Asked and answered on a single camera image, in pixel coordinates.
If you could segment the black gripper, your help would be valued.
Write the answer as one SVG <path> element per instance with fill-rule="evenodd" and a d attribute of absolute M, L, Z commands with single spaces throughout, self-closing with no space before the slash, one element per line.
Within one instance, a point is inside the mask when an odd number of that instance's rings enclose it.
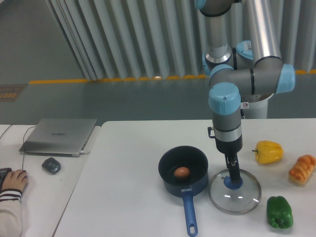
<path fill-rule="evenodd" d="M 215 138 L 216 148 L 225 154 L 226 166 L 230 173 L 232 183 L 240 182 L 240 170 L 237 153 L 242 149 L 242 137 L 230 142 Z"/>

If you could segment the striped white sleeve forearm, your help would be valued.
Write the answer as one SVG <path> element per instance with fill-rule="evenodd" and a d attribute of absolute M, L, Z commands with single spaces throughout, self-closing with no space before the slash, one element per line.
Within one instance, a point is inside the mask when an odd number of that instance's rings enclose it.
<path fill-rule="evenodd" d="M 22 192 L 5 189 L 0 193 L 0 236 L 19 237 L 22 233 Z"/>

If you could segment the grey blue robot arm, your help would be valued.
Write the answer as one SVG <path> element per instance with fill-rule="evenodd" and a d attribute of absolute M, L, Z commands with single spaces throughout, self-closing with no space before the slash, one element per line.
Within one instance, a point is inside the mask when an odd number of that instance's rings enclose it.
<path fill-rule="evenodd" d="M 227 40 L 225 15 L 232 0 L 197 0 L 195 7 L 208 20 L 210 46 L 203 57 L 209 71 L 209 106 L 213 115 L 216 147 L 225 155 L 233 184 L 241 182 L 237 154 L 242 148 L 241 100 L 256 95 L 290 92 L 295 86 L 292 65 L 281 58 L 271 5 L 267 0 L 245 0 L 252 66 L 239 66 L 243 54 Z"/>

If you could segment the person's hand on mouse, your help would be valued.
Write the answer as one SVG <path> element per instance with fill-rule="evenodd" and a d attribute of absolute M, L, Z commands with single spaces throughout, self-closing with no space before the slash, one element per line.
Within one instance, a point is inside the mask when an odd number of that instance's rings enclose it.
<path fill-rule="evenodd" d="M 21 169 L 10 171 L 3 181 L 1 191 L 18 190 L 23 192 L 28 182 L 27 175 L 27 171 Z"/>

